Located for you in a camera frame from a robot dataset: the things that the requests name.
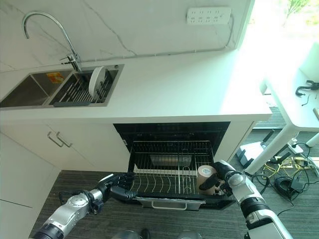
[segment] label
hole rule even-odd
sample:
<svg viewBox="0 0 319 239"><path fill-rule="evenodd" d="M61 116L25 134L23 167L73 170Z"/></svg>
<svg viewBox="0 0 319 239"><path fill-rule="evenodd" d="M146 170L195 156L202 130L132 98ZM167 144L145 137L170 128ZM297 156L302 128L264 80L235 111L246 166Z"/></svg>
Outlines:
<svg viewBox="0 0 319 239"><path fill-rule="evenodd" d="M64 81L64 77L61 75L60 72L50 72L50 73L46 73L46 75L50 79L50 81L54 84L59 84Z"/></svg>
<svg viewBox="0 0 319 239"><path fill-rule="evenodd" d="M211 170L210 170L209 168L203 168L203 169L201 170L201 172L202 172L203 174L211 174Z"/></svg>

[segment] wire rack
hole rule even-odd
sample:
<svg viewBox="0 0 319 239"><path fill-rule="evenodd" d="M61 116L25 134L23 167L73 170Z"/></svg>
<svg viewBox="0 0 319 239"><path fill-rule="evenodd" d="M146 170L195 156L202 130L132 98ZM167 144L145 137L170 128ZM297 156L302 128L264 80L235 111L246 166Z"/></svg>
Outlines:
<svg viewBox="0 0 319 239"><path fill-rule="evenodd" d="M143 193L198 194L197 170L210 165L210 141L135 141L135 180L131 190Z"/></svg>
<svg viewBox="0 0 319 239"><path fill-rule="evenodd" d="M72 76L68 84L63 88L61 94L54 102L90 102L103 103L112 86L112 76L106 72L103 82L96 89L94 96L89 93L90 74L82 74L79 76Z"/></svg>

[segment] double sink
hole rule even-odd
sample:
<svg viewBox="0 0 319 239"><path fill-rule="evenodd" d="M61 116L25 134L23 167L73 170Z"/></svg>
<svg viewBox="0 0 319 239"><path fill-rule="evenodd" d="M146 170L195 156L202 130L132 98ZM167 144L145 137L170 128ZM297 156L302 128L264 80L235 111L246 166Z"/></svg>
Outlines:
<svg viewBox="0 0 319 239"><path fill-rule="evenodd" d="M94 96L89 83L95 69L81 72L60 70L28 74L1 102L3 109L34 109L53 107L106 106L124 65L106 66L104 82Z"/></svg>

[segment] kitchen faucet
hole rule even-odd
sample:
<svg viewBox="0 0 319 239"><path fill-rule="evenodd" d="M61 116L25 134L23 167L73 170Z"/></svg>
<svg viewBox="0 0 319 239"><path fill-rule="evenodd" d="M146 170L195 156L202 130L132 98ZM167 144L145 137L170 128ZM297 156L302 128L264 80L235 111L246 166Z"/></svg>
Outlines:
<svg viewBox="0 0 319 239"><path fill-rule="evenodd" d="M26 31L26 22L27 20L29 19L29 17L31 17L32 15L42 15L42 16L45 16L49 19L51 19L52 21L54 21L58 26L59 28L61 29L66 41L68 42L69 46L70 46L70 49L72 51L72 54L69 54L67 55L65 58L62 58L61 60L63 59L68 59L69 61L68 62L63 62L61 64L71 64L72 67L74 68L74 70L78 71L78 72L81 72L81 60L80 60L80 56L79 54L75 51L72 43L71 43L71 40L68 36L68 34L66 33L64 27L62 26L62 24L57 20L55 19L53 16L51 16L50 14L46 13L46 12L42 12L42 11L30 11L28 12L23 20L22 20L22 30L24 32L24 36L26 39L29 39L29 34L27 33Z"/></svg>

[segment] plate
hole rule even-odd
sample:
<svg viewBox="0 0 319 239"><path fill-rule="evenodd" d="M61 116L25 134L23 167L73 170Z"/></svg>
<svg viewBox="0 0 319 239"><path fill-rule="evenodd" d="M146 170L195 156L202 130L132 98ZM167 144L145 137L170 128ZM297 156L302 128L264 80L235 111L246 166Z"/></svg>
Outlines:
<svg viewBox="0 0 319 239"><path fill-rule="evenodd" d="M89 93L92 97L94 97L96 90L100 88L101 84L100 82L104 82L105 78L105 66L100 66L94 69L91 79L90 79L90 84L89 84Z"/></svg>

